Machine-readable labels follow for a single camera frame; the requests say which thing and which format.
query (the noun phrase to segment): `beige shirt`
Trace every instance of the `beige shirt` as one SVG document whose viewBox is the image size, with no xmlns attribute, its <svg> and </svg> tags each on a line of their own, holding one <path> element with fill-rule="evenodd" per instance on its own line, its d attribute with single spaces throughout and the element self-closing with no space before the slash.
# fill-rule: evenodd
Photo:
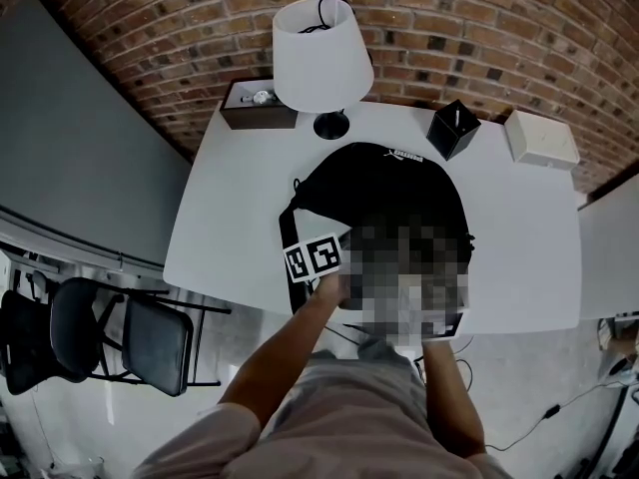
<svg viewBox="0 0 639 479">
<path fill-rule="evenodd" d="M 248 408 L 218 405 L 133 477 L 511 479 L 487 454 L 447 452 L 428 428 L 423 385 L 396 365 L 308 367 L 270 426 L 260 438 Z"/>
</svg>

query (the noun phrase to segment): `black backpack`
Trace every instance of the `black backpack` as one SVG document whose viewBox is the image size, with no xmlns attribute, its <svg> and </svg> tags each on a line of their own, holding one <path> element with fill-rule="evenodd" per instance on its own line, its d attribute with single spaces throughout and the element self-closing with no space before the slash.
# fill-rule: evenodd
<svg viewBox="0 0 639 479">
<path fill-rule="evenodd" d="M 331 153 L 302 182 L 280 215 L 283 248 L 296 244 L 294 210 L 357 228 L 375 215 L 385 223 L 406 225 L 411 216 L 443 228 L 457 243 L 457 260 L 470 263 L 473 237 L 454 184 L 438 164 L 417 155 L 377 144 L 355 142 Z M 293 312 L 308 298 L 308 287 L 289 278 Z"/>
</svg>

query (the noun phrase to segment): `white box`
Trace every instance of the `white box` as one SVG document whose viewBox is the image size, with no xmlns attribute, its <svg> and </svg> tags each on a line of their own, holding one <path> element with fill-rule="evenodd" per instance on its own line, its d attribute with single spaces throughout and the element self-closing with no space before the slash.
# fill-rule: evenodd
<svg viewBox="0 0 639 479">
<path fill-rule="evenodd" d="M 515 110 L 504 123 L 515 162 L 570 171 L 579 152 L 567 124 Z"/>
</svg>

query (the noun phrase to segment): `white table lamp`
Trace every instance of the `white table lamp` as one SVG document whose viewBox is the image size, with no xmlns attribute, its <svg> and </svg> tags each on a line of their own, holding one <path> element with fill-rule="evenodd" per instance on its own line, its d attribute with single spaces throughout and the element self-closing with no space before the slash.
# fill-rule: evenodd
<svg viewBox="0 0 639 479">
<path fill-rule="evenodd" d="M 273 20 L 273 52 L 280 101 L 300 112 L 320 113 L 314 124 L 320 137 L 342 137 L 349 127 L 343 109 L 361 100 L 374 78 L 348 3 L 300 0 L 284 7 Z"/>
</svg>

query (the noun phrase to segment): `hand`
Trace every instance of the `hand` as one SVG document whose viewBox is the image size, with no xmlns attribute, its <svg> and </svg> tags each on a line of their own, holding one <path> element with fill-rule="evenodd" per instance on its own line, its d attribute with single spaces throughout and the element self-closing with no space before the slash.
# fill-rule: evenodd
<svg viewBox="0 0 639 479">
<path fill-rule="evenodd" d="M 348 276 L 338 272 L 323 276 L 313 296 L 337 307 L 350 297 Z"/>
</svg>

